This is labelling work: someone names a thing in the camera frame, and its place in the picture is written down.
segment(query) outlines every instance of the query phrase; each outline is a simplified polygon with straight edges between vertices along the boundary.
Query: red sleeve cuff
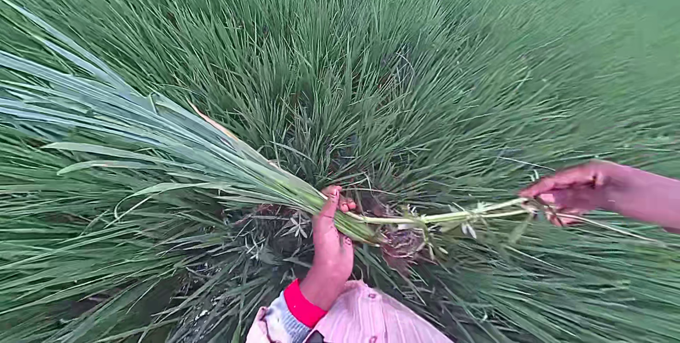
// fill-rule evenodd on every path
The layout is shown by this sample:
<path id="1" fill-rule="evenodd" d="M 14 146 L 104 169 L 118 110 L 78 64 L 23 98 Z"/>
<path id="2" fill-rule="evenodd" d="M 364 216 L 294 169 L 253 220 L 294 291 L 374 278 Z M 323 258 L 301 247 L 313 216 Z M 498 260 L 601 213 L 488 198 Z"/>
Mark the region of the red sleeve cuff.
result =
<path id="1" fill-rule="evenodd" d="M 311 303 L 302 295 L 299 279 L 295 279 L 293 283 L 285 288 L 284 299 L 285 305 L 288 306 L 288 310 L 295 319 L 309 328 L 314 328 L 316 323 L 326 316 L 326 311 L 323 311 L 323 309 Z"/>

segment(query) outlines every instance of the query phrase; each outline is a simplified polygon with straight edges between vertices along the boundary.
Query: hand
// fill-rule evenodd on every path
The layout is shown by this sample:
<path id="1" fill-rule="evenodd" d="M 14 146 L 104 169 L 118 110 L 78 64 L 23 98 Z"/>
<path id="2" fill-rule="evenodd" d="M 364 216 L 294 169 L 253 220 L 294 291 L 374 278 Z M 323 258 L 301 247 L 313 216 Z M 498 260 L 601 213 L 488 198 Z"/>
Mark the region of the hand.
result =
<path id="1" fill-rule="evenodd" d="M 668 230 L 680 227 L 676 214 L 680 181 L 607 161 L 591 161 L 541 178 L 520 196 L 538 197 L 560 214 L 579 216 L 600 208 L 658 223 Z M 548 218 L 555 225 L 579 222 L 569 217 Z"/>
<path id="2" fill-rule="evenodd" d="M 596 208 L 606 208 L 612 191 L 625 186 L 626 167 L 607 161 L 591 161 L 541 178 L 520 191 L 525 198 L 539 198 L 557 213 L 580 216 Z M 576 218 L 548 214 L 554 225 L 578 223 Z"/>
<path id="3" fill-rule="evenodd" d="M 354 201 L 340 196 L 340 186 L 322 190 L 328 200 L 319 214 L 312 217 L 314 260 L 300 291 L 311 303 L 328 310 L 352 275 L 354 249 L 352 240 L 335 228 L 335 211 L 356 208 Z"/>

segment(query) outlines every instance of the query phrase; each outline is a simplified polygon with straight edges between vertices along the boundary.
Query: finger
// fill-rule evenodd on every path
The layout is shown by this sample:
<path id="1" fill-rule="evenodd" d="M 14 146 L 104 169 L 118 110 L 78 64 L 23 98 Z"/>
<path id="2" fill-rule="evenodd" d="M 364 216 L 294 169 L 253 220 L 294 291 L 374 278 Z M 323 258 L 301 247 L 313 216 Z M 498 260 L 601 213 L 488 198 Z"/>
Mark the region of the finger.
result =
<path id="1" fill-rule="evenodd" d="M 548 191 L 565 189 L 573 185 L 603 183 L 604 178 L 596 174 L 591 164 L 579 165 L 559 171 L 555 175 L 541 178 L 538 182 L 520 191 L 521 197 L 533 198 Z"/>
<path id="2" fill-rule="evenodd" d="M 333 218 L 335 217 L 335 211 L 338 208 L 338 202 L 340 200 L 340 186 L 329 186 L 326 190 L 326 196 L 328 200 L 321 208 L 318 216 L 312 219 L 315 232 L 323 231 L 329 227 L 333 226 Z"/>

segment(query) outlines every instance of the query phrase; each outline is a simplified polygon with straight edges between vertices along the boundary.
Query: pink shirt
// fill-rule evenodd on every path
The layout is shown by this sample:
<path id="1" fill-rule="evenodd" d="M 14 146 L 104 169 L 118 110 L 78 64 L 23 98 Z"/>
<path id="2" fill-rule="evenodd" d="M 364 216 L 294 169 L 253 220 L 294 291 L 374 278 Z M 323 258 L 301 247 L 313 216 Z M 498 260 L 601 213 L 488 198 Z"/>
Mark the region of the pink shirt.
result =
<path id="1" fill-rule="evenodd" d="M 303 335 L 286 327 L 290 326 L 285 322 L 291 317 L 290 311 L 277 306 L 277 301 L 268 308 L 260 308 L 248 331 L 247 343 L 308 342 L 318 333 L 324 342 L 332 343 L 452 343 L 411 309 L 360 280 L 347 282 L 326 316 L 312 329 L 302 330 Z"/>

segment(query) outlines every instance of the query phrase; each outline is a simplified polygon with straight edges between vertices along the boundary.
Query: tall grass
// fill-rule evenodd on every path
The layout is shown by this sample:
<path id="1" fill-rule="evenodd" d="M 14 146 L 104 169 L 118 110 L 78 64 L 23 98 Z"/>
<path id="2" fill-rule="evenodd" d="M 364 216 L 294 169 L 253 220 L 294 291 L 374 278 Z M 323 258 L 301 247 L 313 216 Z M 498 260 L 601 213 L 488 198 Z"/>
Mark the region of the tall grass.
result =
<path id="1" fill-rule="evenodd" d="M 141 92 L 190 99 L 317 188 L 342 184 L 365 201 L 379 191 L 385 211 L 503 200 L 544 167 L 590 156 L 676 162 L 676 77 L 650 79 L 622 52 L 635 13 L 617 2 L 12 1 Z M 27 36 L 39 31 L 20 14 L 0 12 L 3 50 L 83 74 Z M 3 341 L 237 339 L 309 263 L 310 241 L 287 234 L 296 215 L 224 212 L 180 191 L 115 222 L 120 200 L 167 177 L 57 175 L 92 157 L 38 148 L 134 143 L 34 123 L 1 134 Z M 475 226 L 478 241 L 449 235 L 448 260 L 409 280 L 370 247 L 355 275 L 464 341 L 676 339 L 677 238 L 610 220 L 664 244 L 540 223 L 514 238 L 521 221 L 495 221 Z"/>

